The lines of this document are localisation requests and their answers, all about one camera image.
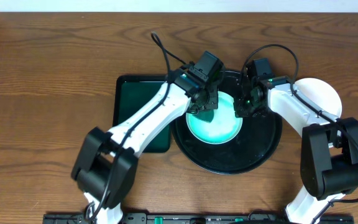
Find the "green scrubbing sponge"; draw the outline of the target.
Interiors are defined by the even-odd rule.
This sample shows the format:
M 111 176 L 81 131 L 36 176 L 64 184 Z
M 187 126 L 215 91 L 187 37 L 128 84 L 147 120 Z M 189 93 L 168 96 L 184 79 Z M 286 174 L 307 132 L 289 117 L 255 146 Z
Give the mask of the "green scrubbing sponge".
M 214 119 L 214 110 L 198 111 L 194 114 L 194 117 L 206 123 L 211 123 Z

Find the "white plate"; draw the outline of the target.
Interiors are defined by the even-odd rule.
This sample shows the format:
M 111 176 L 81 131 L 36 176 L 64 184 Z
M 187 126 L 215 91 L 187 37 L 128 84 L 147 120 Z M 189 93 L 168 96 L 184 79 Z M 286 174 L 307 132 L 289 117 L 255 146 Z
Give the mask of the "white plate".
M 337 117 L 342 115 L 342 101 L 337 91 L 317 78 L 302 78 L 295 82 L 298 89 L 320 108 Z
M 237 118 L 234 112 L 234 98 L 218 91 L 218 109 L 214 110 L 214 119 L 206 123 L 186 114 L 186 123 L 192 135 L 207 144 L 223 144 L 232 140 L 241 130 L 242 118 Z

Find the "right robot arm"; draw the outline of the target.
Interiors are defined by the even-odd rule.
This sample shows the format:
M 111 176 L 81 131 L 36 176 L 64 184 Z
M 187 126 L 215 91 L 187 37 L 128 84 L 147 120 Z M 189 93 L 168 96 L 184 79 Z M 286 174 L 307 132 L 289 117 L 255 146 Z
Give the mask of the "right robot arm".
M 303 186 L 285 208 L 290 223 L 319 223 L 335 203 L 358 202 L 358 121 L 328 113 L 288 77 L 256 77 L 234 98 L 237 117 L 280 115 L 301 136 Z

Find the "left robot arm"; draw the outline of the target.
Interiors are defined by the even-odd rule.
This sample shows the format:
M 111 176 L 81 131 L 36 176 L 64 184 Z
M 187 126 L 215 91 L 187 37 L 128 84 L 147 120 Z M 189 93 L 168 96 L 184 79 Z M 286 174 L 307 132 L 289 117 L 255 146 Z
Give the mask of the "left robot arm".
M 134 184 L 140 155 L 149 143 L 192 104 L 203 111 L 222 81 L 222 72 L 172 72 L 158 92 L 139 111 L 104 132 L 93 128 L 85 137 L 71 178 L 89 205 L 88 223 L 119 223 L 121 202 Z

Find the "black round tray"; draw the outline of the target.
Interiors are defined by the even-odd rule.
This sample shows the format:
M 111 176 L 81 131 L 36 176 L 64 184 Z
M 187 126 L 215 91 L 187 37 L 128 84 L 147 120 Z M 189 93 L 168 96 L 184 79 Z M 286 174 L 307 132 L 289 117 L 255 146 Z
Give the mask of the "black round tray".
M 226 70 L 218 91 L 233 98 L 241 73 Z M 171 125 L 173 137 L 182 153 L 196 165 L 217 174 L 240 174 L 263 164 L 276 150 L 282 134 L 282 117 L 268 112 L 265 117 L 242 118 L 239 133 L 223 144 L 207 144 L 191 134 L 186 114 Z

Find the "black rectangular tray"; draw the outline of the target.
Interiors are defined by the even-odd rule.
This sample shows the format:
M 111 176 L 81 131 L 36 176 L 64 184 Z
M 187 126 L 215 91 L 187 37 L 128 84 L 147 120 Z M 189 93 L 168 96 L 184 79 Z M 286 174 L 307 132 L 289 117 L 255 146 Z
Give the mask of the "black rectangular tray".
M 139 111 L 159 91 L 163 75 L 122 75 L 116 81 L 112 125 L 117 126 Z M 145 148 L 147 153 L 165 153 L 171 143 L 170 126 L 166 126 Z

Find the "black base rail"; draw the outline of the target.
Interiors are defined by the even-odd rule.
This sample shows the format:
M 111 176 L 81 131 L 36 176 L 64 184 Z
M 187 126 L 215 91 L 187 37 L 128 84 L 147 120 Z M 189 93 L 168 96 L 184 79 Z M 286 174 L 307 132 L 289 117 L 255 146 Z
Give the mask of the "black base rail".
M 43 224 L 86 224 L 82 213 L 45 214 Z M 252 212 L 245 216 L 235 215 L 148 215 L 127 213 L 122 224 L 227 224 L 227 223 L 288 223 L 286 218 L 266 212 Z

